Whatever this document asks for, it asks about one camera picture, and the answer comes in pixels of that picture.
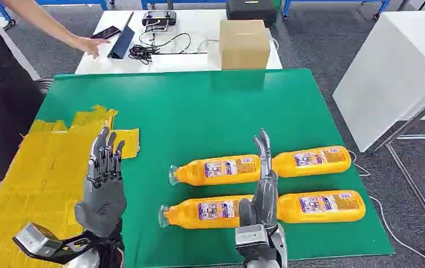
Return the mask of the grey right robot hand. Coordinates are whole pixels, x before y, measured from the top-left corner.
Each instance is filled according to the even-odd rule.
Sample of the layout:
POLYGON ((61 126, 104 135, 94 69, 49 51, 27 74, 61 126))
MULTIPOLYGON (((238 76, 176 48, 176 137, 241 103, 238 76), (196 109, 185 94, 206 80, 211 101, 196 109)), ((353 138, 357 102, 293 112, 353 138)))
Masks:
POLYGON ((261 224, 268 232, 277 228, 278 176, 272 169, 270 139, 262 128, 253 137, 259 150, 260 177, 252 200, 243 198, 239 203, 239 225, 261 224))

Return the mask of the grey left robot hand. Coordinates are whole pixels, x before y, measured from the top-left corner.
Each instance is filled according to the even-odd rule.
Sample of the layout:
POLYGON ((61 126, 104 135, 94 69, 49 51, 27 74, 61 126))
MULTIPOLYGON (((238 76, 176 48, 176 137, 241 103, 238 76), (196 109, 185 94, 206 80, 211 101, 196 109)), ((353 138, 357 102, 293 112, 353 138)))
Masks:
POLYGON ((127 207, 121 171, 125 142, 114 146, 116 137, 103 127, 91 144, 83 200, 74 207, 77 222, 98 237, 114 232, 127 207))

